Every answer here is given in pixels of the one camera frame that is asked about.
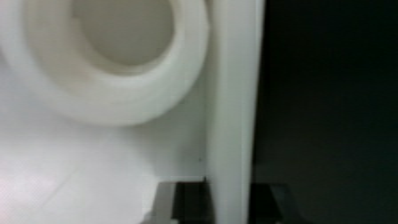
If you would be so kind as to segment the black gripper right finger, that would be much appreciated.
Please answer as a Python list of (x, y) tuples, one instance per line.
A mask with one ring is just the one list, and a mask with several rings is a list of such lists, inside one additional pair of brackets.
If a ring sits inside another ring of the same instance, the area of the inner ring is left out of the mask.
[(285, 184), (250, 185), (248, 224), (308, 224)]

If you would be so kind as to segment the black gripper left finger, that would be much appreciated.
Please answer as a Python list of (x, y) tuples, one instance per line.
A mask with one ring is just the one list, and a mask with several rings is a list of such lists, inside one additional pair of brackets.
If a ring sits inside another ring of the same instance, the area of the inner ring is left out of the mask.
[(149, 224), (212, 224), (211, 193), (205, 181), (157, 184)]

